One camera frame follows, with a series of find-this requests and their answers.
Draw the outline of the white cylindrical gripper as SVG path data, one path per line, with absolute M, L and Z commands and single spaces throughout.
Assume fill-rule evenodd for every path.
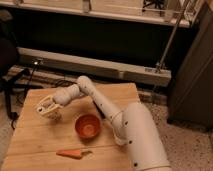
M 40 107 L 49 108 L 50 106 L 54 105 L 54 102 L 61 106 L 66 106 L 72 100 L 76 99 L 79 96 L 80 96 L 80 89 L 77 84 L 73 84 L 69 87 L 64 87 L 60 90 L 57 90 L 53 96 L 48 95 L 44 97 L 37 104 L 37 108 Z M 61 117 L 61 114 L 59 113 L 59 109 L 56 108 L 53 110 L 43 110 L 41 112 L 41 116 L 47 119 L 58 119 Z

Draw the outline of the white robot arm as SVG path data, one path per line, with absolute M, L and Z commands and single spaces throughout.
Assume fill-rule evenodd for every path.
M 45 118 L 56 118 L 64 108 L 82 94 L 89 96 L 110 122 L 115 142 L 126 145 L 134 171 L 172 171 L 166 150 L 149 109 L 133 102 L 124 109 L 102 94 L 87 76 L 43 98 L 36 106 Z

